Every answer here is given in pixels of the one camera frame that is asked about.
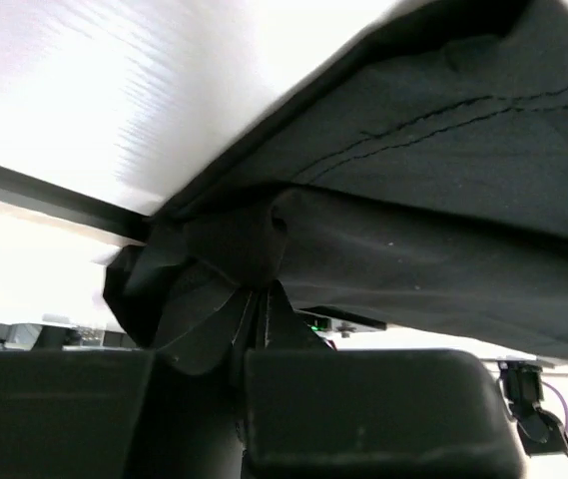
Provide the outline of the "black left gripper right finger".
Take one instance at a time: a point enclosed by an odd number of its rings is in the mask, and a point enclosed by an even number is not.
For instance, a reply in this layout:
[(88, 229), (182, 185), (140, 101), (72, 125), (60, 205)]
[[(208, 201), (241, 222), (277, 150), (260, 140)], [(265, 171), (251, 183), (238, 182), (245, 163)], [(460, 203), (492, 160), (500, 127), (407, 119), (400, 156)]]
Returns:
[(247, 478), (519, 478), (504, 402), (455, 349), (337, 351), (272, 284), (244, 358)]

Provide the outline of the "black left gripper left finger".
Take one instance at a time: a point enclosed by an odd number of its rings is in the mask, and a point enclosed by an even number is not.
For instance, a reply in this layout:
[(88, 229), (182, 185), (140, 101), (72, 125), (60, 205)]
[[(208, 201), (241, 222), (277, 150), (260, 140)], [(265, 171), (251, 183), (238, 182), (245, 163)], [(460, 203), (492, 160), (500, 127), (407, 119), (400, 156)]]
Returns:
[(0, 478), (237, 478), (229, 355), (251, 290), (198, 274), (187, 330), (136, 350), (0, 352)]

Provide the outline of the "black trousers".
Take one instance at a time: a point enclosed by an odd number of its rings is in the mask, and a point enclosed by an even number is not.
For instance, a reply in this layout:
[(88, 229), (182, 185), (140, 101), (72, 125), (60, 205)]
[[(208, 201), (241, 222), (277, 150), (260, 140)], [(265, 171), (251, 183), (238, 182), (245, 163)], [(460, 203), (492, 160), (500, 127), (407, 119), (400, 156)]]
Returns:
[(568, 359), (568, 6), (377, 27), (169, 199), (104, 296), (151, 346), (273, 282), (297, 309)]

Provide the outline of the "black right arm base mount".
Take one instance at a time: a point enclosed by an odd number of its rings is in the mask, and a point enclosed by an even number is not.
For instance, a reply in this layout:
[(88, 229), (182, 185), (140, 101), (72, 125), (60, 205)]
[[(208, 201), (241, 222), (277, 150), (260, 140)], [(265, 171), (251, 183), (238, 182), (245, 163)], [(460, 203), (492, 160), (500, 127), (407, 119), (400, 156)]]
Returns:
[(296, 309), (294, 311), (310, 329), (336, 349), (333, 337), (350, 338), (353, 334), (383, 332), (388, 328), (386, 322), (367, 318), (358, 314), (327, 306)]

